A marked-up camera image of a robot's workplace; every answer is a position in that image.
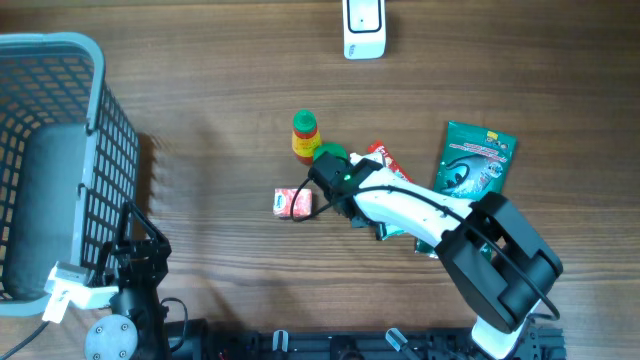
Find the green glove package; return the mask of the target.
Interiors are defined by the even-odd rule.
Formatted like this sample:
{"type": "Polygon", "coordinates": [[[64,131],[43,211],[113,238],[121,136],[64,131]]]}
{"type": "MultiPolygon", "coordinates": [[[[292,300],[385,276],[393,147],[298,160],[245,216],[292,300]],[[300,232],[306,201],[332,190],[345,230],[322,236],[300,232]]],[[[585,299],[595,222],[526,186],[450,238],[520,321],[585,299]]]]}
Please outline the green glove package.
{"type": "Polygon", "coordinates": [[[450,121],[433,190],[474,201],[488,192],[501,193],[516,146],[513,135],[450,121]]]}

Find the green lid jar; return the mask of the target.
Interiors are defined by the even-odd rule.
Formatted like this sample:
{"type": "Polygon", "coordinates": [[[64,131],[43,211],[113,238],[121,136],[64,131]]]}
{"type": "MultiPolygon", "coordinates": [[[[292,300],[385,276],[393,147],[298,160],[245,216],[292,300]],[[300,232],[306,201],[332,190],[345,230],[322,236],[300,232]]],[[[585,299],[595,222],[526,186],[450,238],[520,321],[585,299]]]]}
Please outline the green lid jar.
{"type": "Polygon", "coordinates": [[[348,158],[348,154],[342,145],[338,143],[323,143],[315,149],[313,161],[318,160],[325,153],[330,153],[331,155],[342,159],[348,158]]]}

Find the red sauce bottle green cap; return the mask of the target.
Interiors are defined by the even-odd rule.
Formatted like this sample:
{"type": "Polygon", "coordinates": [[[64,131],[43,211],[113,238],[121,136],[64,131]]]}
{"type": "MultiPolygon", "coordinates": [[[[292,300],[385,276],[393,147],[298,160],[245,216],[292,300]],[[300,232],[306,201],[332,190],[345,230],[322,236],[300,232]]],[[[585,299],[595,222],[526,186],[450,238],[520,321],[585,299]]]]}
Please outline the red sauce bottle green cap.
{"type": "Polygon", "coordinates": [[[292,150],[298,160],[311,165],[315,150],[322,145],[315,115],[306,109],[299,110],[293,117],[292,150]]]}

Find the red coffee stick sachet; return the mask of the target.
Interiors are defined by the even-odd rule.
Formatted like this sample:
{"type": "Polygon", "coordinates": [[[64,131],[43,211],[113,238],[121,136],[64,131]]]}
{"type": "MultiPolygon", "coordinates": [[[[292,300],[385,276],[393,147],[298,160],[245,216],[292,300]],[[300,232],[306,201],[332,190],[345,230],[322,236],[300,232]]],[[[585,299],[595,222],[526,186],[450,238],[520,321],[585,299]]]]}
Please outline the red coffee stick sachet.
{"type": "Polygon", "coordinates": [[[397,177],[413,183],[414,180],[409,174],[399,165],[397,160],[389,152],[388,147],[380,140],[376,140],[368,146],[369,153],[378,153],[382,155],[384,165],[389,168],[397,177]]]}

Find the red white small box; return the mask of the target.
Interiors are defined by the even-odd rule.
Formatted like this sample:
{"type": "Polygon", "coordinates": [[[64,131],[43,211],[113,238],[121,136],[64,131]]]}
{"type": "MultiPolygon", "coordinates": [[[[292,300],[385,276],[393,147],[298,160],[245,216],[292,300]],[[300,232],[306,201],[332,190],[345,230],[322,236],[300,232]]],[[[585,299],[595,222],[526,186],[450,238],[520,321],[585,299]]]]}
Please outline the red white small box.
{"type": "Polygon", "coordinates": [[[279,218],[304,217],[312,212],[312,192],[302,189],[297,192],[293,188],[276,188],[274,190],[273,214],[279,218]]]}

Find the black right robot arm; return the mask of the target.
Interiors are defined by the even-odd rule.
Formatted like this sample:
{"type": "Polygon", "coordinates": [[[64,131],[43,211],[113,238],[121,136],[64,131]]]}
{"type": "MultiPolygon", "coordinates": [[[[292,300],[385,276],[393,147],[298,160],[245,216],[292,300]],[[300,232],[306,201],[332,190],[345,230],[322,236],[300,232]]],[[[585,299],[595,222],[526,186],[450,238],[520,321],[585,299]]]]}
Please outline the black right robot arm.
{"type": "Polygon", "coordinates": [[[563,272],[558,255],[503,195],[450,197],[396,176],[365,156],[331,153],[313,162],[308,178],[330,207],[350,220],[391,224],[434,248],[467,305],[476,313],[471,339],[493,359],[512,355],[526,327],[548,308],[548,293],[563,272]]]}

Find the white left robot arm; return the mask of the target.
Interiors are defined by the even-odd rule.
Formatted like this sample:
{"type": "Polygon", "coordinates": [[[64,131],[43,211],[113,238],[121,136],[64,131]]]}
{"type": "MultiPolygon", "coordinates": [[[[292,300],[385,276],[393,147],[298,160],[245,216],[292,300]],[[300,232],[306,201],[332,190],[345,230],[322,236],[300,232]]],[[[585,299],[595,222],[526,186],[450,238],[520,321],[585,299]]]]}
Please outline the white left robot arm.
{"type": "Polygon", "coordinates": [[[133,202],[123,204],[116,236],[100,250],[90,280],[117,288],[109,316],[88,330],[87,359],[206,359],[207,325],[191,320],[186,304],[161,299],[157,288],[168,274],[169,240],[133,202]]]}

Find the teal wipes packet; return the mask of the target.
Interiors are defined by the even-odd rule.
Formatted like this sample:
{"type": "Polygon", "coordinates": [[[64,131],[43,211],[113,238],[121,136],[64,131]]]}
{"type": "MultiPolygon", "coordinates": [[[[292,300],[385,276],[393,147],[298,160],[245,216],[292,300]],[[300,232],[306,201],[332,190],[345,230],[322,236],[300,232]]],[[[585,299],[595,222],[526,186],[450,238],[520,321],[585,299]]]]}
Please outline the teal wipes packet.
{"type": "Polygon", "coordinates": [[[391,237],[404,234],[405,231],[398,226],[386,223],[379,223],[375,230],[376,239],[385,241],[391,237]]]}

